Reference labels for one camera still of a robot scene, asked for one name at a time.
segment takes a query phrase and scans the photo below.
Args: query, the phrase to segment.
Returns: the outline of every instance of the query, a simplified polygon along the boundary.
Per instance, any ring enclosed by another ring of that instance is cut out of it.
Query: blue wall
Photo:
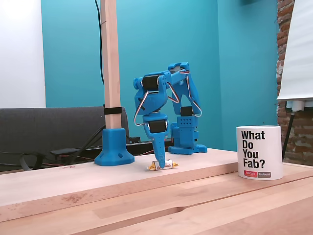
[[[43,0],[47,107],[104,103],[99,71],[99,32],[90,0]],[[203,116],[199,143],[222,148],[217,0],[117,0],[121,102],[135,127],[133,79],[189,61]],[[171,102],[162,109],[176,121]]]
[[[218,0],[223,149],[236,126],[277,125],[277,1]]]

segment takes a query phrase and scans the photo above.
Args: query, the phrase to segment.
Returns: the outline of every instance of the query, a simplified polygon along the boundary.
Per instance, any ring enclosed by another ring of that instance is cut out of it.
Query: white mug
[[[283,177],[280,126],[237,127],[239,176],[252,180]]]

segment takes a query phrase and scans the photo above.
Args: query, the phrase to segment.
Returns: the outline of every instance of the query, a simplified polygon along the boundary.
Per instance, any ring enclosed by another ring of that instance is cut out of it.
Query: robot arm
[[[199,136],[195,128],[202,110],[197,89],[191,79],[188,62],[171,64],[167,71],[135,78],[134,87],[138,90],[135,95],[134,123],[136,126],[144,126],[147,137],[152,140],[156,159],[161,168],[165,166],[164,139],[169,133],[169,123],[167,115],[160,113],[160,109],[166,104],[168,98],[173,101],[175,114],[181,115],[178,117],[178,122],[171,125],[174,147],[170,147],[169,151],[174,154],[191,154],[200,151],[198,145],[195,145]],[[168,88],[172,91],[172,97],[167,96]],[[182,95],[189,99],[191,107],[181,106]],[[136,121],[138,115],[143,115],[143,122],[140,124]]]

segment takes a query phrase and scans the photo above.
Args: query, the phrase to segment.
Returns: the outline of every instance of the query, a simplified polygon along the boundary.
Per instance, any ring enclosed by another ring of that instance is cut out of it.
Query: chair backrest
[[[0,151],[39,152],[81,147],[105,124],[103,107],[0,109]],[[122,128],[129,136],[125,108]],[[19,164],[18,155],[0,154],[0,163]],[[14,169],[0,165],[0,171]]]

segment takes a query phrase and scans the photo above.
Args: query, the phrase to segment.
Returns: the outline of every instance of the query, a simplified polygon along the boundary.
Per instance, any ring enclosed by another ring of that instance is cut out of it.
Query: white paper
[[[277,99],[313,98],[313,0],[295,0]]]
[[[280,126],[237,127],[239,176],[253,180],[283,177]]]

